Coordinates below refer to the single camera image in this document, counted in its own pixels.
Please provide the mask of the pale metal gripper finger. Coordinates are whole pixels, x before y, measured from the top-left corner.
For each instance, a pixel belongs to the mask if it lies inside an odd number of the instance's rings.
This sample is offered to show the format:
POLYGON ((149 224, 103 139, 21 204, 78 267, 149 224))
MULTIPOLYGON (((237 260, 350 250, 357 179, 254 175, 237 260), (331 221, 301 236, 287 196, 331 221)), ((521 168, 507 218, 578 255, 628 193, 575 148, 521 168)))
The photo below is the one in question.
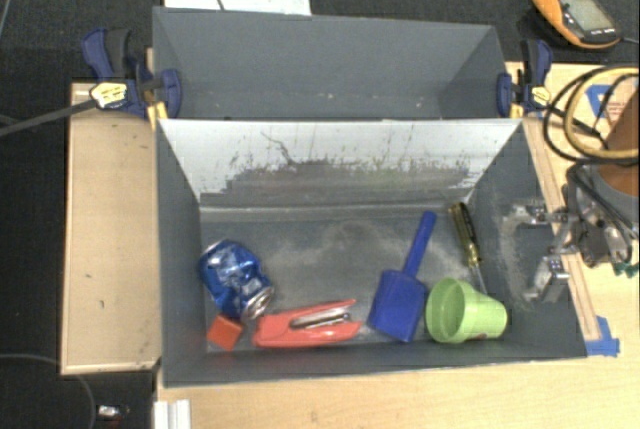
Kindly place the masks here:
POLYGON ((540 200, 517 201, 511 205, 508 224, 514 228, 520 225, 538 226, 550 223, 546 204, 540 200))
POLYGON ((570 273, 560 256, 544 256, 523 298, 529 302, 556 303, 568 288, 569 280, 570 273))

